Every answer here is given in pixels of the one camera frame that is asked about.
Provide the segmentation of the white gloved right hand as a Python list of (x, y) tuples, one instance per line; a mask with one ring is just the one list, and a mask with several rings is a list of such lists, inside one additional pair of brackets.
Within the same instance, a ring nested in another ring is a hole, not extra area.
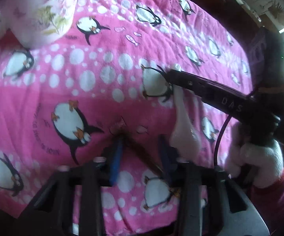
[(256, 146), (249, 142), (242, 124), (237, 122), (231, 130), (232, 142), (225, 161), (225, 171), (236, 178), (244, 165), (258, 169), (253, 185), (264, 189), (277, 182), (284, 170), (282, 151), (277, 140), (270, 140), (265, 146)]

